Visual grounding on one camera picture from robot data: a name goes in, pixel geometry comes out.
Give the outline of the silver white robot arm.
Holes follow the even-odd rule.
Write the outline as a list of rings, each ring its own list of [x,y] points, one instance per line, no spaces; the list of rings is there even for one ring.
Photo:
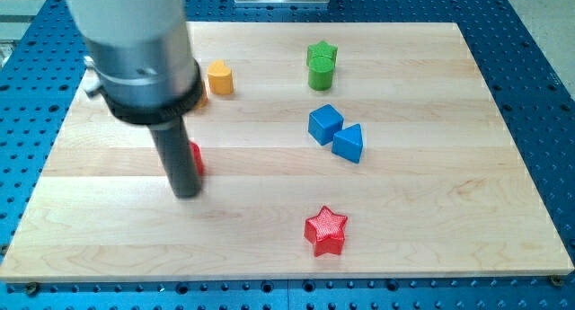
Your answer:
[[[66,0],[112,115],[137,125],[179,118],[203,85],[185,0]]]

